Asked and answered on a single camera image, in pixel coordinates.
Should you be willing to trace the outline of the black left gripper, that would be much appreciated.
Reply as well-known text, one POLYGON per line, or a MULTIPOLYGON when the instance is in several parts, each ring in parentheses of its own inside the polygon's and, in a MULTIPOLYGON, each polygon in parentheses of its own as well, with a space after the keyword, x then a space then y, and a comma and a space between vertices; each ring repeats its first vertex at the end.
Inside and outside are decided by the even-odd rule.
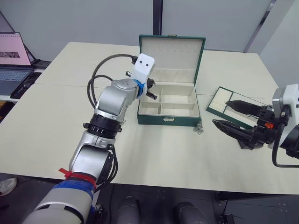
POLYGON ((147 79, 147 91, 146 91, 146 96, 152 98, 153 100, 157 99, 157 95, 153 94, 150 92, 150 89, 155 85, 155 81, 153 79, 148 78, 147 79))

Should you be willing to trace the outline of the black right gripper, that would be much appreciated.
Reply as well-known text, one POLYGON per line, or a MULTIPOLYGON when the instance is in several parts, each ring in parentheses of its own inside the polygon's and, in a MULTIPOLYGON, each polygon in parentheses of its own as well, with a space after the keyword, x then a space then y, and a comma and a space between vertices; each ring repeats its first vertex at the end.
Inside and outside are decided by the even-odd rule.
POLYGON ((228 101, 226 105, 242 114, 257 117, 256 125, 251 129, 241 129, 225 120, 212 120, 220 131, 238 140, 241 149, 253 150, 274 141, 277 128, 272 106, 258 106, 241 100, 228 101))

